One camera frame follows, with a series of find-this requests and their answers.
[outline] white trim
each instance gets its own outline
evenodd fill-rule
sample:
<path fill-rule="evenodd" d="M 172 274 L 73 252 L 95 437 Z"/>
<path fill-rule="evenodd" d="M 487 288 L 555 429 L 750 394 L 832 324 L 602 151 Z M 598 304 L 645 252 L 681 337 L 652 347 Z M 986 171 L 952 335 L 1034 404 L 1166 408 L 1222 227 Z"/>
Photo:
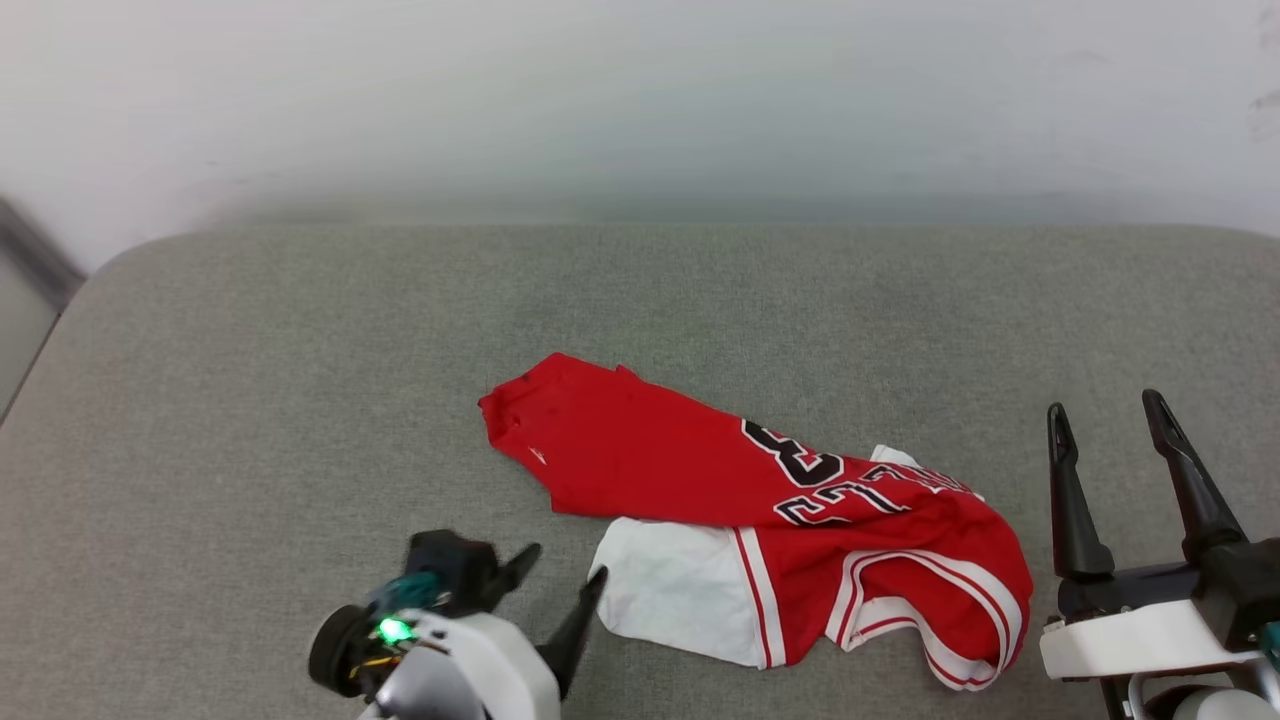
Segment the white trim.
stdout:
<path fill-rule="evenodd" d="M 992 667 L 988 662 L 982 660 L 965 659 L 951 651 L 940 638 L 937 638 L 937 635 L 933 634 L 933 630 L 924 621 L 923 616 L 915 611 L 914 606 L 911 606 L 909 601 L 888 597 L 864 600 L 860 579 L 863 569 L 882 560 L 895 557 L 913 560 L 924 568 L 928 568 L 942 579 L 963 589 L 973 597 L 983 610 L 987 611 L 987 615 L 992 620 L 992 626 L 996 629 L 996 634 L 1000 638 L 998 667 Z M 978 680 L 980 683 L 977 687 L 973 684 L 960 685 L 946 679 L 940 674 L 938 669 L 934 667 L 934 675 L 937 675 L 938 679 L 947 687 L 955 689 L 978 689 L 995 679 L 1000 670 L 1007 667 L 1012 661 L 1018 638 L 1021 634 L 1021 609 L 1018 606 L 1012 593 L 1009 592 L 1004 583 L 1001 583 L 995 575 L 980 565 L 963 560 L 954 560 L 951 557 L 923 550 L 850 552 L 845 556 L 840 589 L 836 592 L 836 602 L 832 605 L 831 615 L 827 618 L 827 637 L 842 650 L 850 651 L 872 637 L 877 637 L 884 632 L 899 629 L 909 624 L 905 621 L 896 623 L 888 626 L 877 628 L 870 634 L 861 634 L 861 628 L 874 625 L 886 618 L 895 616 L 882 616 L 879 614 L 867 615 L 870 610 L 869 606 L 879 600 L 900 600 L 905 603 L 905 607 L 901 607 L 896 606 L 893 602 L 887 602 L 884 603 L 884 607 L 899 611 L 899 615 L 896 616 L 913 619 L 913 623 L 910 624 L 920 628 L 920 634 L 925 644 L 925 652 L 929 653 L 932 661 L 938 664 L 941 669 L 946 670 L 957 679 Z M 845 629 L 845 637 L 841 637 L 840 630 L 846 616 L 850 618 L 849 628 Z"/>
<path fill-rule="evenodd" d="M 778 598 L 773 594 L 773 580 L 769 570 L 764 566 L 764 553 L 760 552 L 760 541 L 755 537 L 755 528 L 739 528 L 739 537 L 742 538 L 742 548 L 746 551 L 742 559 L 751 569 L 755 578 L 755 592 L 760 600 L 760 610 L 764 612 L 764 642 L 768 644 L 768 657 L 772 660 L 771 667 L 781 667 L 787 664 L 786 642 L 782 638 L 782 621 L 778 618 Z"/>

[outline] red jersey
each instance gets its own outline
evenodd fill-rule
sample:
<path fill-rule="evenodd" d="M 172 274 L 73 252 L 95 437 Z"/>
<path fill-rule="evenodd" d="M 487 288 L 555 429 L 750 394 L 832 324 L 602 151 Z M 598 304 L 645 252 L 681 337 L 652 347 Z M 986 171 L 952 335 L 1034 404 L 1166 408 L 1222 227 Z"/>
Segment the red jersey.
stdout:
<path fill-rule="evenodd" d="M 558 512 L 727 528 L 760 666 L 799 662 L 822 635 L 851 650 L 915 626 L 938 679 L 978 689 L 1021 648 L 1032 579 L 1018 538 L 947 475 L 815 452 L 562 354 L 480 407 L 489 442 Z"/>

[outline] red fabric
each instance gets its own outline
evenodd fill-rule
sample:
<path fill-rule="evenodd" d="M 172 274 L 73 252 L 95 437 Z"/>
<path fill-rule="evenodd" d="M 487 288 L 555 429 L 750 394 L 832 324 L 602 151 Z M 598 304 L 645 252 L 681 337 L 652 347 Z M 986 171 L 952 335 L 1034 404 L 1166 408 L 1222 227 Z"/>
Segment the red fabric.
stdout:
<path fill-rule="evenodd" d="M 1001 669 L 1021 646 L 1032 579 L 1018 538 L 945 475 L 788 446 L 626 368 L 562 354 L 498 386 L 480 407 L 489 442 L 547 487 L 557 512 L 755 528 L 788 664 L 828 626 L 851 551 L 919 550 L 980 565 L 1020 610 L 1016 623 L 1004 620 L 1006 632 L 1018 625 L 1004 657 L 991 612 L 927 562 L 868 564 L 860 580 L 868 598 L 909 600 L 960 656 Z"/>

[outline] white stripe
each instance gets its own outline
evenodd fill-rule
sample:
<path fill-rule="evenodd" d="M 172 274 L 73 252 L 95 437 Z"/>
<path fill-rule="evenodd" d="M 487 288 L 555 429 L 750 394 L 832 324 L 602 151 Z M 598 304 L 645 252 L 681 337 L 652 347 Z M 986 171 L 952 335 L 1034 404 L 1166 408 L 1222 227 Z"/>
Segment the white stripe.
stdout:
<path fill-rule="evenodd" d="M 746 548 L 746 562 L 751 566 L 751 577 L 755 578 L 760 610 L 764 612 L 764 642 L 769 646 L 772 667 L 780 667 L 787 664 L 787 648 L 782 641 L 782 621 L 778 619 L 778 598 L 773 594 L 773 580 L 769 579 L 769 570 L 764 566 L 764 553 L 760 552 L 755 528 L 741 528 L 739 533 L 742 537 L 742 547 Z"/>
<path fill-rule="evenodd" d="M 845 557 L 840 589 L 836 593 L 836 602 L 833 603 L 831 615 L 827 619 L 827 637 L 831 638 L 832 642 L 842 650 L 849 651 L 865 642 L 869 637 L 881 634 L 881 632 L 904 626 L 902 624 L 895 624 L 886 629 L 877 629 L 870 635 L 859 635 L 858 633 L 859 628 L 873 625 L 884 618 L 892 616 L 873 615 L 869 619 L 864 616 L 867 606 L 864 605 L 860 577 L 863 569 L 867 566 L 879 562 L 881 560 L 890 560 L 895 557 L 914 560 L 915 562 L 919 562 L 924 568 L 932 570 L 942 579 L 966 592 L 983 610 L 987 611 L 987 615 L 992 620 L 992 626 L 996 629 L 996 634 L 1000 638 L 1000 666 L 992 667 L 986 661 L 969 660 L 947 648 L 946 644 L 943 644 L 942 641 L 933 634 L 933 630 L 928 626 L 928 624 L 923 621 L 923 618 L 920 618 L 918 623 L 920 626 L 920 634 L 927 648 L 934 648 L 934 651 L 931 652 L 931 657 L 933 657 L 934 662 L 938 662 L 938 665 L 947 670 L 947 673 L 951 673 L 960 679 L 975 679 L 983 682 L 984 684 L 1009 665 L 1012 659 L 1018 635 L 1021 632 L 1021 611 L 1018 607 L 1016 601 L 1014 601 L 1012 593 L 1010 593 L 1009 589 L 1005 588 L 1004 583 L 1001 583 L 984 568 L 973 562 L 954 560 L 928 551 L 850 552 Z M 942 568 L 950 570 L 951 573 L 945 573 Z M 992 600 L 995 600 L 996 606 L 979 593 L 977 587 L 987 591 Z M 874 598 L 867 601 L 867 605 L 870 605 L 874 601 Z M 850 603 L 852 603 L 854 610 L 850 618 L 850 626 L 846 629 L 846 637 L 842 638 L 840 637 L 840 626 L 844 623 L 845 615 L 849 614 Z M 910 615 L 919 618 L 914 606 L 910 606 L 909 602 L 906 602 L 906 605 L 911 610 Z M 1005 630 L 1005 621 L 1009 624 L 1007 633 Z M 948 682 L 941 675 L 938 679 L 948 687 L 960 689 L 955 683 Z"/>

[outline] red stripe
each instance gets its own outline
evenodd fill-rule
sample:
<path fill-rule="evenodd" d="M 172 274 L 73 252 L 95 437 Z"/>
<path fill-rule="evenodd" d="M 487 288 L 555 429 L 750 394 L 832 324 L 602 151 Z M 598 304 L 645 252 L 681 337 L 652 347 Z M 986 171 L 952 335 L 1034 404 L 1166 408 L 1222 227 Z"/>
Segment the red stripe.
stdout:
<path fill-rule="evenodd" d="M 950 575 L 952 578 L 959 578 L 961 580 L 965 580 L 969 587 L 972 587 L 972 588 L 977 589 L 979 593 L 982 593 L 982 596 L 984 598 L 987 598 L 987 602 L 989 602 L 991 606 L 996 610 L 996 615 L 1000 616 L 1000 623 L 1005 628 L 1005 637 L 1007 638 L 1009 651 L 1012 652 L 1012 643 L 1014 643 L 1014 638 L 1011 637 L 1012 633 L 1010 633 L 1009 619 L 1005 618 L 1005 611 L 1004 611 L 1002 607 L 1000 607 L 1000 603 L 996 602 L 996 600 L 993 597 L 991 597 L 991 594 L 987 593 L 987 591 L 980 584 L 978 584 L 975 580 L 973 580 L 972 578 L 969 578 L 968 575 L 965 575 L 963 573 L 957 573 L 955 570 L 951 570 L 950 568 L 946 568 L 945 565 L 938 564 L 936 560 L 933 560 L 931 557 L 927 557 L 927 556 L 923 556 L 923 555 L 915 555 L 911 551 L 906 551 L 906 550 L 893 550 L 893 551 L 881 552 L 881 553 L 877 553 L 877 555 L 868 555 L 865 557 L 859 557 L 856 562 L 854 562 L 852 565 L 849 566 L 849 578 L 854 583 L 854 587 L 855 588 L 860 587 L 860 583 L 858 583 L 854 579 L 854 571 L 860 565 L 867 564 L 868 560 L 874 560 L 877 557 L 884 557 L 886 555 L 893 555 L 893 553 L 900 553 L 900 552 L 905 552 L 909 556 L 909 557 L 902 557 L 902 560 L 916 560 L 916 561 L 922 561 L 922 564 L 924 564 L 923 561 L 928 561 L 927 566 L 936 568 L 937 570 L 945 570 L 947 575 Z M 860 600 L 860 597 L 854 597 L 852 601 L 849 603 L 849 609 L 845 610 L 845 619 L 840 624 L 840 635 L 838 637 L 841 638 L 841 644 L 844 644 L 844 639 L 847 637 L 846 633 L 849 630 L 849 621 L 852 619 L 854 609 L 860 605 L 859 600 Z M 868 630 L 874 629 L 877 626 L 881 626 L 884 623 L 877 623 L 872 628 L 863 628 L 861 632 L 868 632 Z M 911 620 L 911 625 L 914 625 L 915 629 L 919 630 L 919 625 L 916 625 L 916 623 L 914 620 Z M 936 660 L 933 660 L 933 657 L 929 655 L 929 646 L 928 644 L 924 644 L 924 655 L 925 655 L 925 657 L 929 659 L 929 664 L 933 665 L 940 674 L 946 675 L 954 683 L 959 683 L 959 684 L 986 684 L 986 683 L 991 682 L 991 680 L 960 680 L 959 678 L 952 676 L 950 673 L 947 673 L 946 670 L 943 670 L 942 666 Z M 1000 670 L 1004 669 L 1004 665 L 1005 665 L 1005 657 L 1001 656 L 1000 661 L 997 662 L 997 666 L 996 666 L 996 673 L 997 674 L 1000 673 Z"/>
<path fill-rule="evenodd" d="M 764 646 L 764 666 L 773 667 L 773 655 L 769 652 L 769 635 L 764 630 L 764 605 L 760 603 L 760 591 L 755 589 L 755 574 L 751 573 L 751 561 L 746 557 L 742 533 L 737 528 L 733 528 L 733 538 L 737 539 L 737 552 L 742 559 L 742 568 L 746 568 L 746 580 L 751 584 L 751 600 L 755 601 L 755 618 L 760 623 L 760 644 Z"/>

